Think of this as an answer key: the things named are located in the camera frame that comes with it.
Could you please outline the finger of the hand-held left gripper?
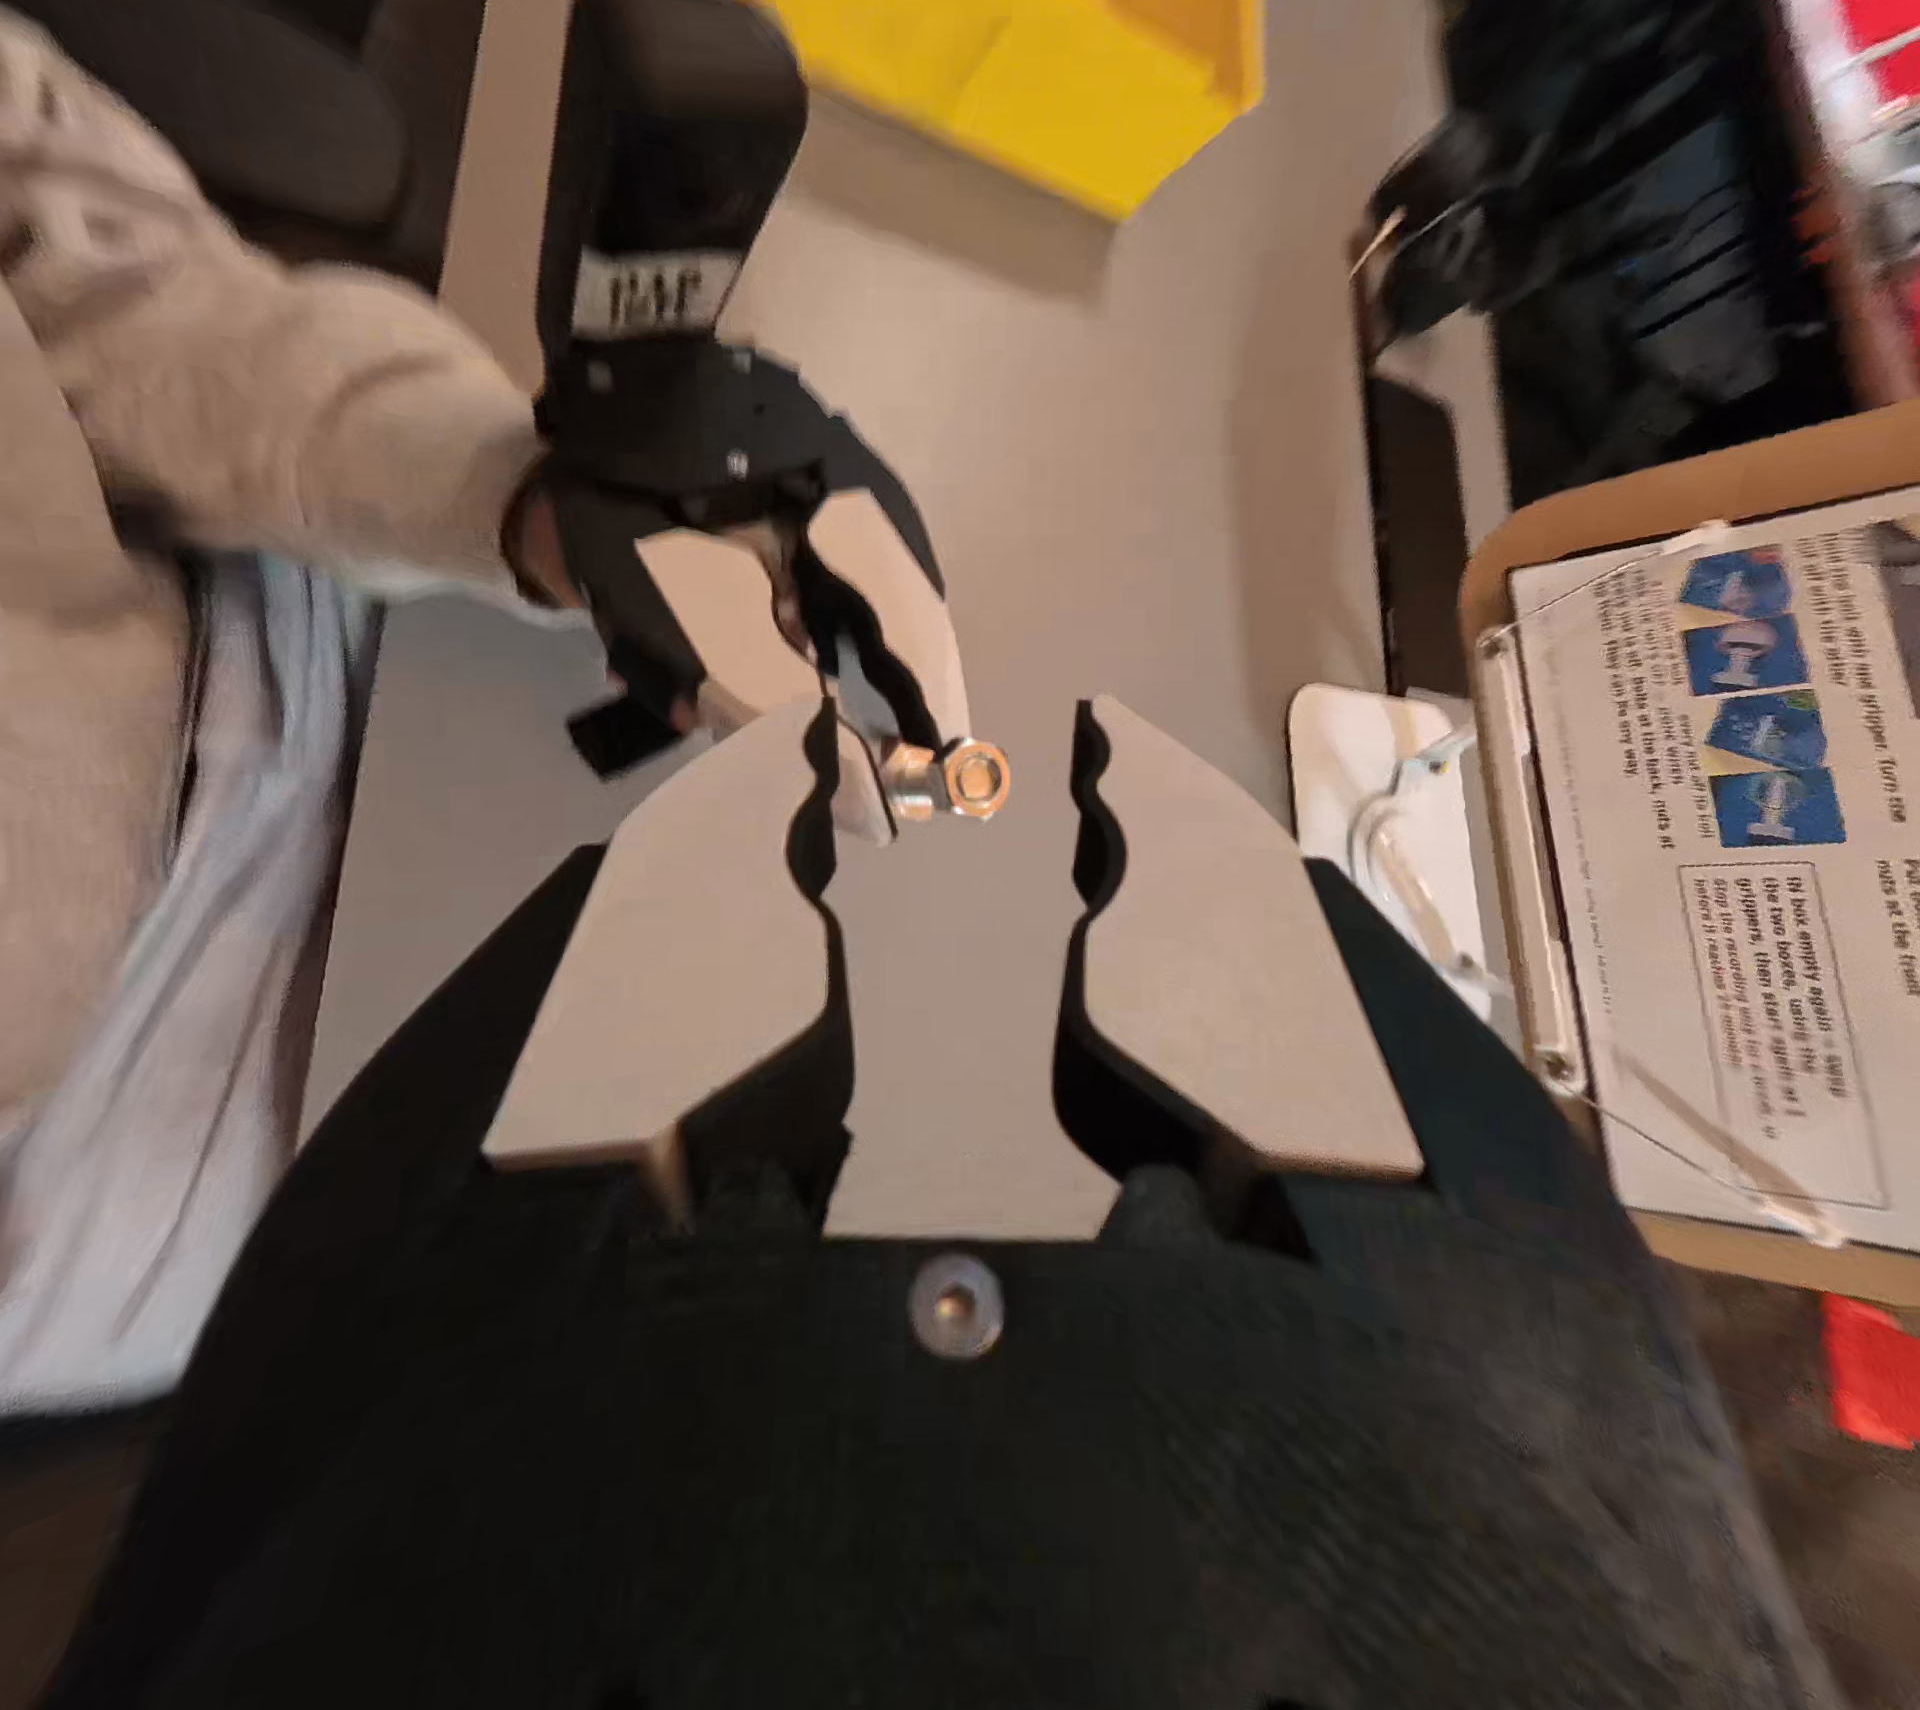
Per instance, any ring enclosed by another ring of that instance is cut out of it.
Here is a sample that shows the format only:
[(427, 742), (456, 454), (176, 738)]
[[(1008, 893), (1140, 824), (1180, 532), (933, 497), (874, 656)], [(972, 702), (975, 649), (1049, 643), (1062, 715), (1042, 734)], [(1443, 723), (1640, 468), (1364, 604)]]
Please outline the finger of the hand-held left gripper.
[(682, 700), (692, 723), (722, 742), (791, 702), (832, 700), (836, 826), (869, 845), (896, 841), (897, 820), (877, 772), (896, 721), (845, 618), (803, 604), (801, 536), (785, 526), (670, 528), (638, 542), (638, 558), (701, 661)]
[(842, 757), (938, 754), (969, 738), (946, 597), (872, 492), (781, 489), (779, 633), (831, 700)]

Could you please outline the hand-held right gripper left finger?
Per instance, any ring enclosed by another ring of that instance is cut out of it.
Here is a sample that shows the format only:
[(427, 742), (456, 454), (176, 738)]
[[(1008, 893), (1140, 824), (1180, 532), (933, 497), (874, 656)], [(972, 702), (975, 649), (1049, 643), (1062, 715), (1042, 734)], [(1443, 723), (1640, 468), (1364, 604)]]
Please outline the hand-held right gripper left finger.
[(483, 1139), (495, 1170), (626, 1165), (692, 1227), (774, 1170), (824, 1218), (851, 1136), (837, 727), (799, 698), (618, 826)]

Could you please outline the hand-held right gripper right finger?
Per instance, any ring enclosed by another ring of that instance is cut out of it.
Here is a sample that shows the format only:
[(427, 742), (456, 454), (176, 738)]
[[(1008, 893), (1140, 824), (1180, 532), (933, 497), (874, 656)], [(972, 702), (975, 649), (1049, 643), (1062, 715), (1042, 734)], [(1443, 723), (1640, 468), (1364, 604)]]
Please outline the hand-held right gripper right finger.
[(1213, 1218), (1290, 1176), (1425, 1175), (1283, 821), (1111, 696), (1073, 711), (1077, 810), (1051, 1104), (1123, 1181), (1167, 1168)]

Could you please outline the steel hex bolt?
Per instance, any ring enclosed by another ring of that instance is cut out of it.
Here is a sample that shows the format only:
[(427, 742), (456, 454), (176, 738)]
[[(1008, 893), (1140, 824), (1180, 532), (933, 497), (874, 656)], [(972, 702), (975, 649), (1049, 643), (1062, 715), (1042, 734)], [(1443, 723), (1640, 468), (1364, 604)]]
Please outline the steel hex bolt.
[(877, 768), (877, 779), (888, 810), (896, 820), (908, 824), (925, 824), (938, 818), (946, 818), (939, 804), (939, 752), (941, 747), (917, 747), (904, 739), (888, 751)]

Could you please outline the yellow divided plastic bin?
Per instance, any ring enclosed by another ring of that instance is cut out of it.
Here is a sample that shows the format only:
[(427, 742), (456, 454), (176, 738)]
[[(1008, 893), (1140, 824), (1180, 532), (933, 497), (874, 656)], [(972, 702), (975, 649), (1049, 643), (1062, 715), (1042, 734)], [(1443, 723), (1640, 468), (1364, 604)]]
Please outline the yellow divided plastic bin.
[(750, 0), (810, 90), (1134, 216), (1263, 95), (1264, 0)]

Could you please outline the person's left forearm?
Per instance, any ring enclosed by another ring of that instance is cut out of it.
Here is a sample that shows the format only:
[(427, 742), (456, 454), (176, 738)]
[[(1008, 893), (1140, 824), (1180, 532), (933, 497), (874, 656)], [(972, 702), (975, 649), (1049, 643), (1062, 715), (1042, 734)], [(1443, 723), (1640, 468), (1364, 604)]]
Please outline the person's left forearm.
[(416, 288), (244, 244), (156, 130), (5, 11), (5, 700), (166, 681), (158, 547), (378, 592), (554, 592), (515, 557), (528, 397)]

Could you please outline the grey desk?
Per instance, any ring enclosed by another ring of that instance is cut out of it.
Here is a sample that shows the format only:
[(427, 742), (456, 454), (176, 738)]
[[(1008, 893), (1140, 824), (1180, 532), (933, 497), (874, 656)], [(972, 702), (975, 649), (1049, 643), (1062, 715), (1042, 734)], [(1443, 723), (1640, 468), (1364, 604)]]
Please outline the grey desk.
[[(1378, 687), (1347, 250), (1438, 111), (1428, 0), (1264, 0), (1268, 95), (1108, 231), (827, 99), (726, 321), (903, 474), (946, 573), (995, 826), (847, 850), (857, 1093), (831, 1223), (1082, 1237), (1051, 1125), (1073, 916), (1073, 700), (1115, 696), (1284, 811), (1295, 687)], [(386, 618), (300, 1118), (576, 845), (582, 633), (465, 602)]]

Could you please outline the person's left hand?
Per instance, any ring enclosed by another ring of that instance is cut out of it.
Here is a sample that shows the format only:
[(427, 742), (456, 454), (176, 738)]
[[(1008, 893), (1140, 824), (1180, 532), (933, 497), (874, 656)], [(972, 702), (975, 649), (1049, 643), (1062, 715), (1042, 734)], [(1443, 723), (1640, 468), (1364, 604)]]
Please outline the person's left hand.
[(502, 509), (497, 553), (522, 607), (554, 618), (588, 615), (588, 598), (564, 561), (557, 507), (537, 469), (515, 485)]

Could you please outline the white document stand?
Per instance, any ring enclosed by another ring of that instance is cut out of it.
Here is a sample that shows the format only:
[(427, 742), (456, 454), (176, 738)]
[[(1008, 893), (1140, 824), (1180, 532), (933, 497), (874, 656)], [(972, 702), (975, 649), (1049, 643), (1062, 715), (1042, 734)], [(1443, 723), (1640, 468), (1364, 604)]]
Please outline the white document stand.
[(1470, 698), (1325, 684), (1284, 718), (1295, 834), (1563, 1103), (1591, 1096), (1518, 645), (1483, 633)]

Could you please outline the black office chair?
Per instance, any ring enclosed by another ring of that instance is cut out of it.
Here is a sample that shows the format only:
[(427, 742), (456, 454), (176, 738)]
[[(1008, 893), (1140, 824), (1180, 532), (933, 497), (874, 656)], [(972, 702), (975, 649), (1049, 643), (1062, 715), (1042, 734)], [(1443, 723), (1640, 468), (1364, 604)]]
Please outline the black office chair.
[(5, 0), (287, 264), (435, 290), (486, 0)]

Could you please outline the printed instruction sheet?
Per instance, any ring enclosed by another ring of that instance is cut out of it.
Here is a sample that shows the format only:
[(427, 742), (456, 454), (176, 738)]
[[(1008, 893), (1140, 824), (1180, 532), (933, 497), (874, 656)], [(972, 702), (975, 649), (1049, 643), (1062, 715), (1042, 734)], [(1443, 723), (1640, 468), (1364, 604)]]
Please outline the printed instruction sheet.
[(1511, 576), (1624, 1206), (1918, 1249), (1918, 497)]

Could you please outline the person's grey sweater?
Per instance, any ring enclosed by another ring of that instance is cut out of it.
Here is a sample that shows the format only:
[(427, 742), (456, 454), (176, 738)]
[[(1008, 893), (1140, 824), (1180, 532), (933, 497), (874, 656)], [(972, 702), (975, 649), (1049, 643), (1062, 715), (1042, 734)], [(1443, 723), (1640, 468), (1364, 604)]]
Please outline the person's grey sweater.
[(201, 681), (198, 582), (154, 485), (108, 483), (96, 548), (5, 578), (1, 1107), (56, 1091), (174, 859)]

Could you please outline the instruction sheet on wooden board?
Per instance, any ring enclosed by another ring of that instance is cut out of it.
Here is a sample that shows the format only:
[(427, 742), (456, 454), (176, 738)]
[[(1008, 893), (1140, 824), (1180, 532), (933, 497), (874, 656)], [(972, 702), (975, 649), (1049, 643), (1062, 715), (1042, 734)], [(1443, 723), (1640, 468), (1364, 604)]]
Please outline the instruction sheet on wooden board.
[[(1702, 533), (1714, 525), (1740, 526), (1843, 499), (1914, 489), (1914, 485), (1918, 403), (1911, 401), (1615, 483), (1584, 485), (1516, 512), (1476, 551), (1459, 598), (1464, 639), (1472, 656), (1483, 633), (1516, 635), (1518, 618), (1507, 582), (1528, 567)], [(1573, 1110), (1575, 1119), (1595, 1133), (1603, 1170), (1611, 1181), (1595, 1099), (1573, 1103)], [(1914, 1254), (1841, 1246), (1813, 1232), (1656, 1216), (1631, 1206), (1626, 1212), (1647, 1232), (1650, 1244), (1678, 1263), (1875, 1299), (1914, 1313)]]

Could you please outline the black battery charger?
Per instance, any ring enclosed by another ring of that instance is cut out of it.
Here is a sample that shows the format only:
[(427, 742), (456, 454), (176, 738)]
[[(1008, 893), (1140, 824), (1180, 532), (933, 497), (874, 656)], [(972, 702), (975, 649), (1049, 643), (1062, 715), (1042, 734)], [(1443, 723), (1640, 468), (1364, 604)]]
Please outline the black battery charger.
[(1371, 192), (1371, 234), (1352, 265), (1371, 351), (1485, 316), (1501, 293), (1490, 196), (1501, 139), (1476, 114), (1447, 114)]

